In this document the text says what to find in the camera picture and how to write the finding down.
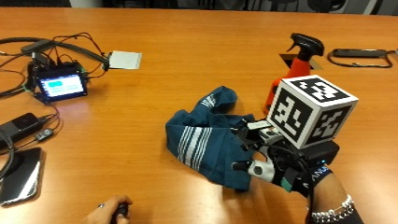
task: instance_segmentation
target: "striped towel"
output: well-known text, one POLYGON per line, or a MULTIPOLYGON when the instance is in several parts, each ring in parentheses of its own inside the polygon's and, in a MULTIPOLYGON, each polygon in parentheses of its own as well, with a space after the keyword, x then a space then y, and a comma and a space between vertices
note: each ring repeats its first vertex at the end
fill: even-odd
POLYGON ((204 96, 191 113, 181 110, 166 124, 167 147, 179 160, 212 182, 248 190, 251 176, 232 168, 235 161, 247 161, 253 151, 244 151, 232 128, 244 125, 253 115, 227 115, 236 104, 236 92, 219 87, 204 96))

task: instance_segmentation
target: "silver bracelet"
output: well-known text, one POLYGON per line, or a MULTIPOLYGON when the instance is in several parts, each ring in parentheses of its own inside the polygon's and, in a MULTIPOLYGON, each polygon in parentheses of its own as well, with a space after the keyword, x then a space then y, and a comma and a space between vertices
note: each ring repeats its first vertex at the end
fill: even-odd
POLYGON ((328 212, 313 213, 313 223, 333 223, 347 218, 353 213, 353 200, 348 195, 348 200, 341 203, 341 206, 328 212))

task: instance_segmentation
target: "white card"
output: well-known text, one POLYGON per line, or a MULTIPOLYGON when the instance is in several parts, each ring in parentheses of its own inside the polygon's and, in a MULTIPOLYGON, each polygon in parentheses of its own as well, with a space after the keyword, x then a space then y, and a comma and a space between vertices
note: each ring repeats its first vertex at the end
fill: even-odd
POLYGON ((142 53, 114 50, 110 59, 111 68, 139 69, 142 56, 142 53))

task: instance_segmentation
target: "spray bottle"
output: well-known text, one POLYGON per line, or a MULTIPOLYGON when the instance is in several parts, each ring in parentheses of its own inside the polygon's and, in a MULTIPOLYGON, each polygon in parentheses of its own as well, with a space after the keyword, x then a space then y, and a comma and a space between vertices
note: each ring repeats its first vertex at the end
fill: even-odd
POLYGON ((273 100, 275 100, 275 94, 277 90, 279 83, 283 78, 291 78, 291 77, 304 77, 311 74, 312 66, 311 66, 311 59, 313 55, 324 56, 324 44, 323 42, 303 34, 293 33, 291 38, 293 39, 295 43, 292 47, 288 49, 291 51, 296 46, 300 47, 299 55, 295 58, 291 71, 285 77, 281 77, 275 80, 273 86, 269 93, 269 98, 267 100, 265 106, 263 108, 264 114, 268 115, 271 112, 273 100))

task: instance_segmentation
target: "white cube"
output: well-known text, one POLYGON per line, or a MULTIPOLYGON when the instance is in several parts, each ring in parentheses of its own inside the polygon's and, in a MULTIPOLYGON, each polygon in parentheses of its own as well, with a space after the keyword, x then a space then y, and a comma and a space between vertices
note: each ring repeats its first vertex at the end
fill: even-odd
POLYGON ((333 140, 359 98, 323 77, 281 80, 268 121, 299 148, 333 140))

